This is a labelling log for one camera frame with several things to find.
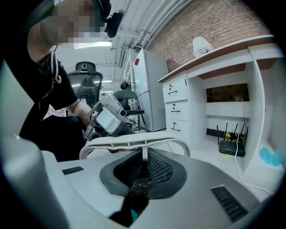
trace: floor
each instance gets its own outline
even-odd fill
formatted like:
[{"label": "floor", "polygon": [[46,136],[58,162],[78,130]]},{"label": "floor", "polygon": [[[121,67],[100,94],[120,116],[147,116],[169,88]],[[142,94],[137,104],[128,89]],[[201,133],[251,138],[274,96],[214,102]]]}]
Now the floor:
[{"label": "floor", "polygon": [[[140,132],[136,131],[136,133],[143,133],[143,132],[145,132],[145,131],[144,130],[141,130]],[[225,172],[226,174],[228,174],[229,176],[231,176],[232,178],[234,178],[235,180],[237,180],[238,182],[243,184],[240,181],[239,176],[237,174],[236,166],[234,164],[234,157],[230,156],[230,155],[223,155],[223,154],[220,154],[218,152],[218,148],[216,148],[216,146],[218,146],[216,137],[206,136],[206,139],[202,142],[201,146],[203,146],[203,149],[202,149],[202,147],[198,146],[198,147],[191,150],[191,158],[198,159],[198,160],[213,164],[216,167],[218,167],[219,169],[221,169],[223,172]],[[169,142],[169,145],[166,142],[161,143],[161,144],[155,144],[155,145],[152,145],[152,147],[157,148],[157,149],[162,149],[165,151],[169,151],[169,152],[173,151],[174,153],[177,153],[180,155],[184,154],[183,148],[181,146],[179,146],[178,144],[173,143],[173,142]],[[96,151],[92,152],[88,156],[88,158],[107,155],[107,154],[109,154],[108,150],[96,150]],[[143,159],[146,159],[146,158],[147,158],[147,148],[144,148],[143,149]],[[250,177],[249,175],[244,174],[243,170],[242,170],[242,168],[243,168],[242,167],[243,166],[242,158],[237,157],[236,162],[238,165],[240,176],[244,182],[251,184],[251,185],[254,185],[254,186],[262,187],[262,188],[267,189],[271,192],[275,191],[276,187],[278,186],[277,183],[266,182],[264,180],[255,179],[253,177]],[[244,186],[247,189],[249,189],[257,197],[257,199],[259,201],[263,201],[265,198],[267,198],[269,196],[269,194],[264,192],[263,190],[260,190],[260,189],[254,188],[254,187],[249,187],[246,185],[244,185]]]}]

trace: ceiling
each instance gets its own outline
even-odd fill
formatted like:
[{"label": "ceiling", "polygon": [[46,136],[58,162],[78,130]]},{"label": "ceiling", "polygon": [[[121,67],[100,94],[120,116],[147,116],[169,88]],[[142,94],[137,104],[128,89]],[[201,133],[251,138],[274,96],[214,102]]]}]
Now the ceiling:
[{"label": "ceiling", "polygon": [[[161,1],[164,1],[164,4],[161,3],[162,7],[160,7],[160,10],[158,12],[156,11],[156,13],[153,12],[156,8],[159,8]],[[133,45],[137,45],[136,40],[149,17],[154,15],[153,19],[155,20],[156,17],[160,17],[162,13],[164,13],[164,8],[178,4],[178,7],[173,10],[173,14],[168,12],[171,17],[188,1],[190,0],[110,0],[112,4],[110,14],[113,14],[119,9],[123,9],[126,12],[116,37],[108,38],[106,33],[100,33],[100,37],[95,38],[93,34],[87,33],[84,34],[83,38],[79,38],[79,42],[108,40],[113,42],[113,46],[74,49],[73,45],[63,44],[58,46],[55,52],[56,57],[62,62],[67,72],[74,71],[76,63],[80,61],[93,62],[96,64],[97,71],[103,75],[103,80],[113,81],[112,83],[103,83],[102,91],[120,89],[128,49]],[[120,68],[118,63],[120,63],[121,48],[125,50],[125,53],[122,67]]]}]

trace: chair headrest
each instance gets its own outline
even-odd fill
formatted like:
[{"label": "chair headrest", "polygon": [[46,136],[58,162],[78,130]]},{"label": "chair headrest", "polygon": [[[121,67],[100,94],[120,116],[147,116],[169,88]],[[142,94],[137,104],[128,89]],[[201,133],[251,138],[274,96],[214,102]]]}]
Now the chair headrest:
[{"label": "chair headrest", "polygon": [[89,61],[76,63],[76,71],[97,71],[95,64]]},{"label": "chair headrest", "polygon": [[126,81],[123,81],[123,82],[120,84],[120,88],[121,88],[122,90],[128,88],[128,86],[129,86],[129,84],[128,84]]}]

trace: brick wall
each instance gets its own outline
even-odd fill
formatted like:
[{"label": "brick wall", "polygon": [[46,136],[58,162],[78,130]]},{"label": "brick wall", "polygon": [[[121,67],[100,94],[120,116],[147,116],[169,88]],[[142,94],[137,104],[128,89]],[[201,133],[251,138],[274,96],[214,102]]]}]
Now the brick wall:
[{"label": "brick wall", "polygon": [[165,25],[148,50],[165,56],[171,72],[194,58],[195,37],[217,48],[265,34],[271,33],[240,0],[193,0]]}]

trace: mesh office chair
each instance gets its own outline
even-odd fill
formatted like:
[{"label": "mesh office chair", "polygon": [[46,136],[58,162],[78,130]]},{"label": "mesh office chair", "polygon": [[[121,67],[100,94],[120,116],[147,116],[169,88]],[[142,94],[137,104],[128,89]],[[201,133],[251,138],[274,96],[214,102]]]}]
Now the mesh office chair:
[{"label": "mesh office chair", "polygon": [[[90,80],[88,77],[91,75],[95,76],[92,79],[94,89],[83,91],[82,83],[84,79]],[[76,64],[76,70],[74,72],[70,72],[68,77],[70,78],[72,85],[78,85],[73,88],[77,97],[80,100],[86,99],[86,103],[91,108],[94,107],[94,105],[99,101],[99,92],[103,78],[102,74],[96,71],[95,64],[88,61],[78,62]]]},{"label": "mesh office chair", "polygon": [[[116,91],[113,93],[113,95],[117,98],[117,100],[120,102],[122,105],[123,109],[126,110],[126,117],[130,115],[138,115],[138,122],[137,123],[128,123],[127,125],[134,125],[138,124],[138,130],[140,131],[140,115],[142,117],[142,121],[145,127],[146,132],[148,132],[146,123],[143,117],[144,110],[141,110],[140,104],[137,98],[137,95],[135,92],[130,91],[131,89],[131,84],[128,84],[126,81],[123,81],[120,85],[120,88],[122,89],[121,91]],[[128,104],[128,99],[136,99],[138,103],[138,110],[131,110],[129,104]]]}]

